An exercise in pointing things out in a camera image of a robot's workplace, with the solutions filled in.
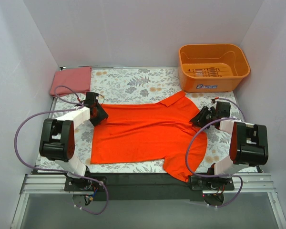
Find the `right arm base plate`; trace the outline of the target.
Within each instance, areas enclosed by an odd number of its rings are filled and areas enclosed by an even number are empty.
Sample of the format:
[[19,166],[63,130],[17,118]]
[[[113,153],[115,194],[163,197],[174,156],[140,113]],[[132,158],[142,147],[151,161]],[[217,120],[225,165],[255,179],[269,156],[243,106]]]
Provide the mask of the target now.
[[217,191],[222,190],[234,190],[234,184],[231,178],[221,178],[221,177],[199,177],[199,176],[190,176],[187,180],[187,184],[193,191]]

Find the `orange t shirt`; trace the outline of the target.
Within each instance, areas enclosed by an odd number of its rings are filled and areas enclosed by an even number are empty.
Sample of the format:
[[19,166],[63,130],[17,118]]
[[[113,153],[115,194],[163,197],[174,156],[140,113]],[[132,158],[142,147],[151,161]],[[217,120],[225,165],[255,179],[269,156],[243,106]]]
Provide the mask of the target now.
[[[192,173],[185,154],[199,128],[190,120],[199,113],[184,91],[154,104],[105,104],[108,119],[94,128],[92,164],[136,163],[164,160],[163,169],[180,181]],[[192,143],[188,162],[195,171],[204,159],[207,135]]]

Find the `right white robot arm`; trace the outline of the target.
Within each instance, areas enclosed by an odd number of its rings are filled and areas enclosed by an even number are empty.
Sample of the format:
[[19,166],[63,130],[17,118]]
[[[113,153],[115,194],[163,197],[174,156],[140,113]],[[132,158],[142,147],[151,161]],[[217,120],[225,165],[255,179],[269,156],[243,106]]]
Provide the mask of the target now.
[[[193,127],[200,130],[194,135],[185,154],[187,169],[194,176],[206,178],[210,189],[218,189],[224,183],[223,177],[232,177],[247,167],[265,165],[268,161],[267,128],[264,125],[247,123],[230,116],[231,105],[238,105],[228,99],[216,97],[212,99],[212,106],[204,106],[200,112],[190,120]],[[231,135],[229,155],[215,163],[210,173],[195,173],[188,162],[189,150],[195,139],[210,126]]]

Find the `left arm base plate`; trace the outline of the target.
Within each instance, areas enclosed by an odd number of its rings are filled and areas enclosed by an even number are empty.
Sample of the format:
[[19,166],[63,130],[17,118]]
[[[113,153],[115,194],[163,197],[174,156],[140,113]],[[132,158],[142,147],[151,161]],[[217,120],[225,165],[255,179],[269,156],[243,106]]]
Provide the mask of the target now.
[[83,178],[66,177],[64,191],[104,191],[104,187],[95,181]]

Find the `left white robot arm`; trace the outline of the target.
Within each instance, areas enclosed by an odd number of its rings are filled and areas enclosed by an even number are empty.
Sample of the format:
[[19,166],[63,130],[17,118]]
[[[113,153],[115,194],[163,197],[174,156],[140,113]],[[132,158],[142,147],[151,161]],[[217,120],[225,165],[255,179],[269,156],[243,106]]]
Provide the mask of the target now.
[[75,185],[82,191],[88,190],[92,179],[87,176],[88,168],[74,155],[75,129],[87,121],[96,127],[108,119],[108,114],[99,103],[99,93],[87,92],[86,97],[74,110],[44,120],[39,153],[57,163],[68,176],[76,178]]

